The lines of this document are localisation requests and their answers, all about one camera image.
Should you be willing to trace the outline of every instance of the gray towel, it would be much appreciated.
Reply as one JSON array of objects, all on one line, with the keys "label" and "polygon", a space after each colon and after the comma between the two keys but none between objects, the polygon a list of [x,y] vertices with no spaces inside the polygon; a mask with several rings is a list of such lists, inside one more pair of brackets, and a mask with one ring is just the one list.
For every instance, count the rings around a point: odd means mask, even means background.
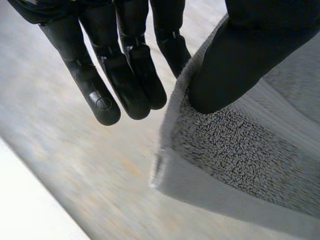
[{"label": "gray towel", "polygon": [[178,78],[150,185],[303,239],[320,236],[320,34],[236,102],[196,112],[188,85],[221,20]]}]

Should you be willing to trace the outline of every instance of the white towel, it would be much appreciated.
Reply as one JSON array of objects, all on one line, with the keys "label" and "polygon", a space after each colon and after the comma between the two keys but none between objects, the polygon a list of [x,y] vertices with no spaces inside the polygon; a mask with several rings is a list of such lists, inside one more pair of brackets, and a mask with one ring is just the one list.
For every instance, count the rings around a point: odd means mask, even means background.
[{"label": "white towel", "polygon": [[150,185],[208,211],[319,239],[320,34],[236,102],[201,114],[188,85],[227,17],[177,80]]}]

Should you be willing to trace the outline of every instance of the robotic hand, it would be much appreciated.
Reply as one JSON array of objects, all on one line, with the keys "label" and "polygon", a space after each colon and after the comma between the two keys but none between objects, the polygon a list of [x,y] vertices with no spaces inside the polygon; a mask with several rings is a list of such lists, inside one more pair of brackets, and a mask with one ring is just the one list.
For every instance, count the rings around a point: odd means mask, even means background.
[{"label": "robotic hand", "polygon": [[[167,101],[145,41],[148,0],[8,0],[30,23],[39,24],[103,125],[115,124],[120,109],[99,76],[84,44],[79,21],[126,113],[135,120]],[[151,0],[157,44],[177,77],[190,59],[179,29],[185,0]],[[117,23],[122,43],[118,44]]]},{"label": "robotic hand", "polygon": [[[116,123],[120,110],[92,64],[79,19],[127,114],[143,119],[150,109],[165,105],[166,94],[144,38],[148,0],[8,1],[26,20],[40,24],[100,123]],[[177,77],[191,57],[179,33],[185,0],[150,2],[158,46]],[[225,2],[229,17],[190,84],[190,103],[203,114],[240,98],[320,30],[319,0]]]}]

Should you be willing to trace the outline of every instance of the black robotic finger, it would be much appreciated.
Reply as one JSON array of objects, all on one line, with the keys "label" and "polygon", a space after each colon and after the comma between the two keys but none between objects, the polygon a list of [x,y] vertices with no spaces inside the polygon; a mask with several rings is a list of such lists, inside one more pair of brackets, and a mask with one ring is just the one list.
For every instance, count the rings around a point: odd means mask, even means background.
[{"label": "black robotic finger", "polygon": [[140,120],[148,116],[148,98],[118,44],[113,3],[110,1],[94,7],[86,5],[80,13],[80,21],[91,40],[100,65],[129,117]]},{"label": "black robotic finger", "polygon": [[156,42],[177,78],[191,55],[180,35],[185,0],[150,0]]},{"label": "black robotic finger", "polygon": [[145,91],[151,109],[165,106],[167,95],[157,75],[150,48],[146,44],[148,0],[114,0],[124,54]]},{"label": "black robotic finger", "polygon": [[320,19],[308,28],[266,31],[235,27],[228,18],[191,81],[191,105],[210,114],[231,104],[319,30]]},{"label": "black robotic finger", "polygon": [[40,28],[60,53],[97,120],[107,126],[118,122],[120,109],[92,63],[78,17],[49,21]]}]

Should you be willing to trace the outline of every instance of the table surface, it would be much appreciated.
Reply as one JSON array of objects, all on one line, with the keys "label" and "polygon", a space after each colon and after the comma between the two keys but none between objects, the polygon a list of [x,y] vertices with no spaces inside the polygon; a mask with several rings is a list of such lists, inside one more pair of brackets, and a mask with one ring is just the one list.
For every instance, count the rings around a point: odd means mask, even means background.
[{"label": "table surface", "polygon": [[[187,0],[181,34],[191,54],[225,13],[223,0]],[[146,40],[169,95],[175,78],[152,26],[149,14]],[[0,73],[0,136],[92,240],[292,239],[149,188],[165,110],[100,125],[56,50],[7,1],[0,3]]]},{"label": "table surface", "polygon": [[89,240],[0,138],[0,239]]}]

